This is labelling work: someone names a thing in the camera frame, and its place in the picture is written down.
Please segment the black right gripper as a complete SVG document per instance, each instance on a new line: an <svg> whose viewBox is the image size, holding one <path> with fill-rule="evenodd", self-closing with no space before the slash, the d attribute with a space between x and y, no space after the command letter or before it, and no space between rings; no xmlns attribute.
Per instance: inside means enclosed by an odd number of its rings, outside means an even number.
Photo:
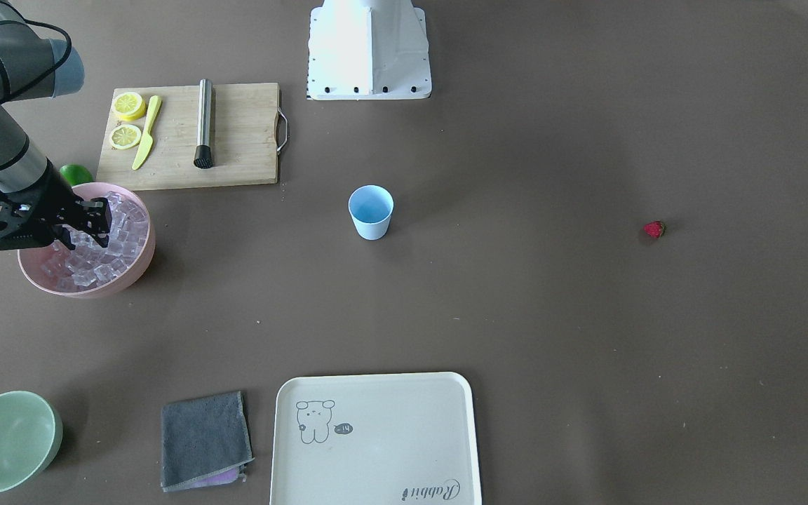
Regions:
<svg viewBox="0 0 808 505"><path fill-rule="evenodd" d="M45 172L33 185L22 190L22 204L31 206L29 217L22 225L22 233L29 238L23 248L41 248L70 233L61 230L67 226L77 232L75 243L83 234L86 243L96 243L101 249L109 245L110 204L106 198L81 201L70 185L55 169L47 164Z"/></svg>

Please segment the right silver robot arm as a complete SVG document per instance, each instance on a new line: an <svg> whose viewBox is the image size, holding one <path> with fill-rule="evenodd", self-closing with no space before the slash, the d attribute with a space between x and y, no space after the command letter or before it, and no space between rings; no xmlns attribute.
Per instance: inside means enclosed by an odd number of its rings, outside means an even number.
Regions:
<svg viewBox="0 0 808 505"><path fill-rule="evenodd" d="M67 31L26 18L10 2L0 1L0 250L54 242L73 249L72 231L102 247L109 242L108 201L76 195L4 109L14 100L71 95L85 77Z"/></svg>

